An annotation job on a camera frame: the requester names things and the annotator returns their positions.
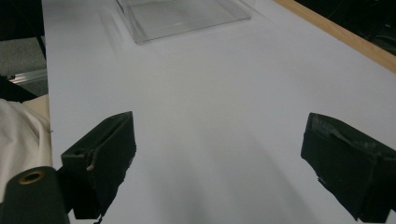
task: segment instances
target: clear plastic container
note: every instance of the clear plastic container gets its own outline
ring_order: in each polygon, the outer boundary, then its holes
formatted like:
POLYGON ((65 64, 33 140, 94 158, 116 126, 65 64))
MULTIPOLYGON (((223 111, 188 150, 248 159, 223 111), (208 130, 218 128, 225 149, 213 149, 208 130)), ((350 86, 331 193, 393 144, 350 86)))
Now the clear plastic container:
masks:
POLYGON ((116 0, 136 43, 251 18, 255 0, 116 0))

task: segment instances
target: white table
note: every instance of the white table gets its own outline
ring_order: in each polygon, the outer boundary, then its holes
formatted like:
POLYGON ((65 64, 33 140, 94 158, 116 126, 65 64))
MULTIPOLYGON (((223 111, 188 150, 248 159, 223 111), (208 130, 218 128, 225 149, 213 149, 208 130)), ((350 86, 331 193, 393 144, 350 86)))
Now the white table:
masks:
POLYGON ((273 1, 144 45, 112 0, 43 9, 55 167, 134 111, 136 157, 104 223, 356 223, 300 158, 309 112, 396 148, 396 76, 273 1))

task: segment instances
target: table surface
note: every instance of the table surface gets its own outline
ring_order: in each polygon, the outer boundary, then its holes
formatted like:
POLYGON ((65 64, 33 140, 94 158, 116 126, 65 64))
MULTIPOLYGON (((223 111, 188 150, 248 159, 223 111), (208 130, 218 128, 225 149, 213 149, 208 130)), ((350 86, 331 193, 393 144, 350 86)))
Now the table surface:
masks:
POLYGON ((111 0, 43 0, 54 166, 134 111, 137 153, 104 223, 356 223, 300 157, 306 120, 396 148, 396 76, 273 1, 255 8, 136 45, 111 0))

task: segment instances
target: wooden strip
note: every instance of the wooden strip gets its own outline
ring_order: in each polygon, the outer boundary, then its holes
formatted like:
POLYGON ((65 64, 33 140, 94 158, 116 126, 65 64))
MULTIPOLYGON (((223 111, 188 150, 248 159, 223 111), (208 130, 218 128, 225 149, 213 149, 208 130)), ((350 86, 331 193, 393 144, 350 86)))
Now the wooden strip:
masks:
POLYGON ((324 18, 313 10, 304 7, 303 5, 293 0, 275 1, 278 2, 281 6, 294 12, 303 19, 311 22, 318 28, 343 41, 353 49, 359 51, 360 53, 364 54, 365 56, 388 68, 388 70, 396 74, 396 56, 394 56, 393 54, 370 43, 362 37, 353 34, 352 32, 341 27, 340 25, 324 18))

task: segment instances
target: white fabric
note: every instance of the white fabric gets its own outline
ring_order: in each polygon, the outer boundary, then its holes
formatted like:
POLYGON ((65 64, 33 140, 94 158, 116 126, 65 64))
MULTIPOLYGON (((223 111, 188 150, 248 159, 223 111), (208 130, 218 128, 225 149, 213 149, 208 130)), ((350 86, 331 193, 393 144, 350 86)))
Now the white fabric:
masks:
POLYGON ((25 105, 0 99, 0 202, 14 175, 51 165, 49 121, 25 105))

